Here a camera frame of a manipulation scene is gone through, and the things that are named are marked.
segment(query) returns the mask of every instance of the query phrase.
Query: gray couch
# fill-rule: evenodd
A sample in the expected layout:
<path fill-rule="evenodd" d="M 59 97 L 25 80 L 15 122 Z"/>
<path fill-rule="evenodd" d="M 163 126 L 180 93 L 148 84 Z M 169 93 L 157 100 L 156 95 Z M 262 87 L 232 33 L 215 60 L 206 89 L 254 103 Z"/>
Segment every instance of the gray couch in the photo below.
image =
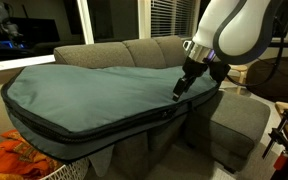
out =
<path fill-rule="evenodd" d="M 167 68 L 181 66 L 185 61 L 182 41 L 176 36 L 94 45 L 65 46 L 56 48 L 54 56 L 58 64 L 69 64 L 86 68 L 110 66 Z M 265 105 L 254 102 L 252 105 L 259 106 L 259 108 L 254 109 L 254 112 L 257 110 L 261 111 L 260 108 L 263 107 L 263 111 L 266 112 L 261 111 L 256 117 L 257 119 L 251 119 L 251 123 L 257 126 L 256 124 L 259 121 L 262 122 L 259 122 L 257 128 L 241 128 L 237 126 L 239 126 L 240 122 L 245 121 L 245 116 L 237 114 L 235 118 L 228 118 L 232 114 L 227 113 L 225 107 L 221 108 L 224 105 L 219 106 L 216 104 L 220 103 L 219 100 L 221 98 L 225 99 L 224 101 L 231 100 L 227 100 L 228 98 L 236 99 L 233 102 L 239 104 L 241 104 L 239 101 L 248 103 L 249 100 L 249 98 L 240 98 L 237 95 L 223 96 L 222 93 L 219 93 L 211 101 L 211 104 L 207 104 L 206 108 L 203 108 L 204 105 L 202 105 L 200 107 L 202 108 L 201 110 L 182 115 L 170 123 L 117 142 L 113 150 L 111 165 L 115 165 L 129 179 L 143 179 L 149 170 L 164 157 L 169 147 L 178 138 L 180 131 L 184 129 L 187 132 L 183 134 L 187 143 L 192 146 L 204 144 L 205 148 L 200 148 L 200 150 L 211 150 L 212 152 L 208 154 L 223 163 L 224 166 L 231 168 L 233 171 L 241 170 L 246 164 L 250 152 L 263 134 L 269 110 L 267 110 L 268 108 Z M 212 116 L 210 111 L 206 111 L 209 105 L 212 106 L 213 114 L 217 112 L 215 111 L 216 107 L 220 108 L 215 113 L 215 116 Z M 184 121 L 185 124 L 195 127 L 195 129 L 183 126 Z M 217 137 L 218 133 L 225 138 Z M 243 152 L 237 152 L 234 149 L 240 146 L 245 147 Z"/>

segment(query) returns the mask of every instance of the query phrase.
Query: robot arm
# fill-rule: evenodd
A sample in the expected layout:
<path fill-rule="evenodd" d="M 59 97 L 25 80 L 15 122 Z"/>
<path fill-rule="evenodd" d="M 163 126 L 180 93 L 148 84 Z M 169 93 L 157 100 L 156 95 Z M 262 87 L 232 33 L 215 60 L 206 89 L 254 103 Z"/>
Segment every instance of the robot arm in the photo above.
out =
<path fill-rule="evenodd" d="M 0 28 L 6 33 L 11 41 L 16 41 L 22 34 L 18 32 L 18 27 L 10 21 L 9 13 L 5 8 L 5 3 L 0 2 Z"/>
<path fill-rule="evenodd" d="M 272 40 L 275 14 L 283 0 L 211 0 L 193 37 L 183 65 L 184 77 L 173 99 L 189 89 L 214 63 L 245 64 L 255 60 Z"/>

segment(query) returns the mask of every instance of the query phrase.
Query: floor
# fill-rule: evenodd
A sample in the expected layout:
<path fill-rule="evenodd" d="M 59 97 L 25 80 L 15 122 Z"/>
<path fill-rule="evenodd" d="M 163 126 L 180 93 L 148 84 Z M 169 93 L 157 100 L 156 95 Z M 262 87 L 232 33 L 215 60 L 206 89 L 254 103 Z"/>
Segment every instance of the floor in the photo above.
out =
<path fill-rule="evenodd" d="M 227 91 L 234 91 L 235 87 L 236 86 L 230 82 L 223 82 L 221 86 L 222 89 L 226 89 Z M 277 127 L 280 118 L 275 110 L 273 102 L 262 99 L 256 95 L 248 93 L 247 91 L 245 91 L 244 95 L 267 104 L 271 108 L 271 115 L 264 135 L 261 139 L 261 143 L 252 153 L 248 165 L 242 172 L 232 175 L 224 170 L 220 164 L 214 162 L 212 159 L 204 156 L 201 153 L 186 148 L 186 146 L 181 144 L 179 141 L 172 146 L 166 157 L 151 171 L 147 179 L 269 179 L 274 171 L 272 165 L 277 155 L 282 151 L 283 148 L 281 146 L 275 145 L 272 149 L 272 152 L 265 160 L 261 158 L 261 155 L 270 140 L 268 133 L 271 131 L 272 127 Z M 4 124 L 4 126 L 11 128 L 10 124 Z M 118 177 L 116 175 L 110 176 L 108 179 L 123 179 L 123 177 Z"/>

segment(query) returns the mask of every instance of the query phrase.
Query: white wall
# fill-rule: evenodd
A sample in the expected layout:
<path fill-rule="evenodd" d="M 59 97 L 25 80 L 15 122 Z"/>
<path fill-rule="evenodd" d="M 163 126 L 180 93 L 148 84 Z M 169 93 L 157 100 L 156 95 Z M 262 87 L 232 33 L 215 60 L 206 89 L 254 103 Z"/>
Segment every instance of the white wall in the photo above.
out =
<path fill-rule="evenodd" d="M 62 0 L 0 0 L 11 4 L 14 17 L 25 17 L 22 5 L 29 18 L 54 19 L 61 41 L 79 40 L 79 35 L 72 35 Z"/>

